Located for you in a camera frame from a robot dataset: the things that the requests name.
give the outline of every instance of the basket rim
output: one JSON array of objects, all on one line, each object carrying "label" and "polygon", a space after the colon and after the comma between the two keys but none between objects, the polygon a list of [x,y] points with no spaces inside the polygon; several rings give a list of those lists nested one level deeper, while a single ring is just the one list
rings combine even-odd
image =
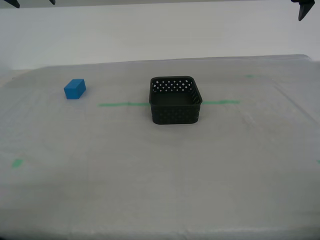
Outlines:
[{"label": "basket rim", "polygon": [[[154,80],[161,80],[161,79],[181,79],[181,78],[187,78],[189,79],[190,81],[193,82],[193,86],[195,87],[195,91],[196,93],[198,94],[199,96],[199,100],[200,102],[197,103],[197,104],[188,104],[188,105],[170,105],[170,106],[167,106],[167,105],[156,105],[156,104],[153,104],[151,102],[151,95],[152,95],[152,85],[153,85],[153,81]],[[191,76],[156,76],[156,77],[153,77],[151,80],[150,80],[150,90],[149,90],[149,104],[153,107],[165,107],[165,108],[175,108],[175,107],[193,107],[193,106],[200,106],[202,104],[203,100],[202,100],[202,97],[201,97],[201,94],[199,92],[199,89],[198,89],[198,86],[196,84],[196,81],[193,77]]]}]

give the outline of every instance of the green tape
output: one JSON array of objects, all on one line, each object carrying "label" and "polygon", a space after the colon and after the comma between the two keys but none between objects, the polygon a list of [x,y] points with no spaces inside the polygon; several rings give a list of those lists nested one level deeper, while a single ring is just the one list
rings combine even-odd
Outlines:
[{"label": "green tape", "polygon": [[16,169],[16,168],[20,167],[23,163],[24,163],[24,161],[22,159],[16,159],[12,163],[12,168]]},{"label": "green tape", "polygon": [[[239,100],[220,100],[220,101],[204,101],[204,105],[224,105],[224,104],[239,104]],[[100,103],[98,107],[146,107],[150,104],[148,102],[115,102],[115,103]]]}]

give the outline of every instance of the blue block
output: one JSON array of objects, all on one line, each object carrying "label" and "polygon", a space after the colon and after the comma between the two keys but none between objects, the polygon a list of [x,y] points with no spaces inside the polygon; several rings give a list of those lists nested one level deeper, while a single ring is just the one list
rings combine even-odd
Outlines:
[{"label": "blue block", "polygon": [[64,87],[66,99],[79,99],[85,90],[84,79],[73,79]]}]

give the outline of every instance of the black plastic basket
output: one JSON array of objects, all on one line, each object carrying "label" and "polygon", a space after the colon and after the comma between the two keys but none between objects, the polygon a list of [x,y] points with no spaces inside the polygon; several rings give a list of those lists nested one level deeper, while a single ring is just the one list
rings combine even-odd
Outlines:
[{"label": "black plastic basket", "polygon": [[202,98],[192,77],[164,76],[151,79],[149,102],[155,124],[194,124]]}]

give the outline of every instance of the white wall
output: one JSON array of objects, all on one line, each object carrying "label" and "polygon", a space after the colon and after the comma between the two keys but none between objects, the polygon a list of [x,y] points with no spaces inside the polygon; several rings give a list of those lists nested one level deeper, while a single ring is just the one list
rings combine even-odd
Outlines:
[{"label": "white wall", "polygon": [[176,58],[306,54],[320,60],[320,4],[290,0],[0,9],[12,69]]}]

